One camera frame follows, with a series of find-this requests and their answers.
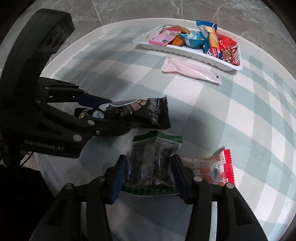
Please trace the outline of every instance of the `red serrated edge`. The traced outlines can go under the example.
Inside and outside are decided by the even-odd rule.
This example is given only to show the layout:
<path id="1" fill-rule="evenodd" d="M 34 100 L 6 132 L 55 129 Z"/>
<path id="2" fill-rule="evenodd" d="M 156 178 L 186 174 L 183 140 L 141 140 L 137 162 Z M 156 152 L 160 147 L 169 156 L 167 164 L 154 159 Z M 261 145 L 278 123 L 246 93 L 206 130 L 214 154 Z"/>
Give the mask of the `red serrated edge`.
<path id="1" fill-rule="evenodd" d="M 226 149 L 223 151 L 225 156 L 225 164 L 224 169 L 226 169 L 228 182 L 235 185 L 234 182 L 234 175 L 233 175 L 233 165 L 232 165 L 232 159 L 231 159 L 231 153 L 229 149 Z"/>

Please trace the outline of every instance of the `black cable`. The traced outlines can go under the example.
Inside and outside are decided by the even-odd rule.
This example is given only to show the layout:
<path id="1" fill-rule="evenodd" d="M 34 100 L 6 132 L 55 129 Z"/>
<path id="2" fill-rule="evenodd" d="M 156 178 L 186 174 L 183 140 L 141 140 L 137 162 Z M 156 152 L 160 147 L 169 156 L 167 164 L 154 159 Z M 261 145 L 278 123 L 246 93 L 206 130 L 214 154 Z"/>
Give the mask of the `black cable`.
<path id="1" fill-rule="evenodd" d="M 19 166 L 19 167 L 22 167 L 29 159 L 30 157 L 33 155 L 33 151 L 31 152 L 31 154 L 29 155 L 29 157 Z"/>

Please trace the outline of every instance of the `white circular label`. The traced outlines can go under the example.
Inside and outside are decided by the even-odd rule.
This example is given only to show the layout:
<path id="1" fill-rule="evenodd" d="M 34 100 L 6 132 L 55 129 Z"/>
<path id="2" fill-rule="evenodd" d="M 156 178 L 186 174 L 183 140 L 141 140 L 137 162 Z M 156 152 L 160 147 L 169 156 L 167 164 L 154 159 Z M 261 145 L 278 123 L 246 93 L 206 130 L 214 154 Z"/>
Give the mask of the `white circular label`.
<path id="1" fill-rule="evenodd" d="M 95 110 L 93 112 L 93 117 L 99 118 L 99 119 L 104 119 L 105 115 L 104 115 L 104 113 L 102 111 Z"/>

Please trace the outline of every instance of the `gray marble floor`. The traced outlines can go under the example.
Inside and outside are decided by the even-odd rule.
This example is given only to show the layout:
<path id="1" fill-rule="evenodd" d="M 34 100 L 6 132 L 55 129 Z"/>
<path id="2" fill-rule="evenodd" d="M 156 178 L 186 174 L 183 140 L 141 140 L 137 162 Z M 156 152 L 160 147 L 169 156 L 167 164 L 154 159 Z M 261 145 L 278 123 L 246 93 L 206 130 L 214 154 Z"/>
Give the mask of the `gray marble floor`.
<path id="1" fill-rule="evenodd" d="M 90 31 L 113 22 L 153 17 L 202 19 L 258 45 L 296 78 L 296 44 L 279 18 L 260 0 L 36 0 L 1 44 L 0 68 L 18 33 L 40 8 L 72 15 L 75 32 L 59 52 Z"/>

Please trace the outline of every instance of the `gray and white checkered pattern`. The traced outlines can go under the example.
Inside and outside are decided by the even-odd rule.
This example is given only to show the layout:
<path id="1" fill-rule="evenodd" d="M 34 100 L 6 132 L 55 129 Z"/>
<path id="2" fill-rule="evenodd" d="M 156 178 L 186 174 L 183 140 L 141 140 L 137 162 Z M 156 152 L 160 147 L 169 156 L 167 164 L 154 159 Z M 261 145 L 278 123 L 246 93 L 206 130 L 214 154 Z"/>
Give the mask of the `gray and white checkered pattern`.
<path id="1" fill-rule="evenodd" d="M 296 212 L 296 94 L 270 66 L 244 52 L 239 72 L 175 56 L 219 74 L 220 86 L 164 74 L 160 69 L 168 54 L 132 44 L 149 30 L 109 32 L 76 54 L 55 78 L 113 101 L 168 95 L 172 127 L 165 133 L 183 136 L 179 155 L 209 157 L 229 148 L 236 187 L 268 239 L 278 240 Z M 71 112 L 74 105 L 57 107 Z M 120 154 L 129 152 L 135 134 L 146 132 L 94 137 L 78 159 L 38 154 L 37 161 L 56 194 L 65 183 L 85 184 L 103 174 Z M 215 240 L 215 207 L 211 240 Z M 121 193 L 107 211 L 115 240 L 166 241 L 184 240 L 191 209 L 177 196 L 141 198 Z"/>

